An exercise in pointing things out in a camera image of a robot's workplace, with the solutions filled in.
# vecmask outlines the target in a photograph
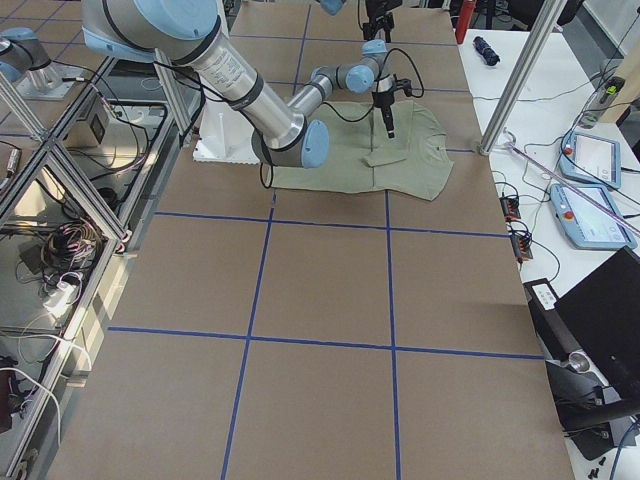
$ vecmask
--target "white table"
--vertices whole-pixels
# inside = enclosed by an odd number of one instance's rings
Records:
[[[495,67],[487,66],[473,47],[473,39],[483,37],[500,56],[501,61]],[[497,100],[485,100],[476,97],[497,98],[502,93],[509,75],[520,55],[522,46],[527,39],[526,32],[485,31],[469,30],[465,42],[460,46],[460,54],[464,65],[471,94],[474,96],[474,106],[480,128],[484,131],[491,115],[498,104]],[[553,100],[541,100],[536,102],[519,101],[513,109],[506,128],[515,134],[517,145],[521,149],[528,143],[551,143],[562,136],[571,127],[576,115],[582,109],[585,101],[593,92],[593,87],[588,83],[588,75],[582,70],[577,59],[573,55],[569,45],[560,33],[554,33],[549,38],[525,88],[521,99],[549,98],[572,90],[583,85],[575,92],[562,95]],[[631,148],[626,143],[620,130],[615,124],[598,124],[587,133],[610,138],[620,142],[622,165],[638,169]],[[507,141],[503,137],[499,142]],[[559,142],[553,146],[530,146],[527,152],[547,168],[553,169],[559,152]],[[490,162],[494,171],[502,172],[506,181],[513,184],[520,195],[533,195],[542,198],[542,192],[526,185],[522,181],[526,161],[512,154],[498,145],[491,153]],[[495,173],[496,181],[503,181],[500,173]],[[548,178],[542,176],[540,170],[530,165],[526,176],[527,181],[544,189],[548,184]],[[498,192],[502,192],[503,186],[497,186]],[[627,195],[640,199],[640,175],[623,174],[621,191]],[[513,193],[512,189],[505,187],[505,193]],[[614,200],[623,214],[638,212],[638,207],[624,199],[617,193],[613,193]],[[532,198],[522,198],[520,212],[522,220],[529,228],[533,227],[536,211],[539,203]],[[533,234],[534,240],[542,243],[552,250],[560,260],[561,269],[558,277],[552,285],[556,292],[562,296],[576,285],[581,279],[595,270],[614,252],[612,251],[585,251],[572,247],[565,237],[555,212],[550,203],[544,203],[538,212],[536,227]],[[538,278],[551,278],[556,271],[556,261],[553,257],[537,245],[532,246],[534,259],[523,264],[520,272],[523,282]],[[597,460],[586,461],[573,442],[567,441],[574,474],[576,479],[584,479],[592,468],[600,467]],[[615,451],[607,454],[607,462],[600,467],[599,478],[609,478],[609,472]],[[640,476],[640,447],[626,448],[621,456],[615,480],[635,480]]]

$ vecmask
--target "blue and white device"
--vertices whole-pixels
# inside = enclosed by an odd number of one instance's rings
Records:
[[[620,144],[615,140],[572,132],[562,141],[562,174],[579,182],[595,178],[612,188],[620,188]]]
[[[585,185],[577,189],[616,215],[622,216],[605,186]],[[628,229],[563,185],[552,185],[550,196],[556,217],[576,248],[618,250],[624,246],[632,249],[638,246]]]

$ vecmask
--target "folded cloth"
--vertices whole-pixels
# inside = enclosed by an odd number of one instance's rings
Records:
[[[359,118],[370,105],[335,102],[346,118]],[[446,134],[434,115],[413,101],[395,103],[395,138],[388,138],[380,112],[356,123],[341,120],[327,107],[313,118],[324,121],[331,134],[329,158],[316,169],[276,167],[273,186],[343,193],[397,190],[433,200],[444,189],[453,162],[445,149]]]

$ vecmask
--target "black monitor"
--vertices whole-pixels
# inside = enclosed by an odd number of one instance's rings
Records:
[[[623,399],[640,399],[640,257],[618,250],[556,310]]]

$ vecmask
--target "power plug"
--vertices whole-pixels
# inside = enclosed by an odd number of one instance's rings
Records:
[[[56,318],[60,318],[66,313],[71,306],[73,299],[76,297],[78,285],[61,280],[58,282],[57,288],[49,294],[49,297],[43,302],[44,308]]]

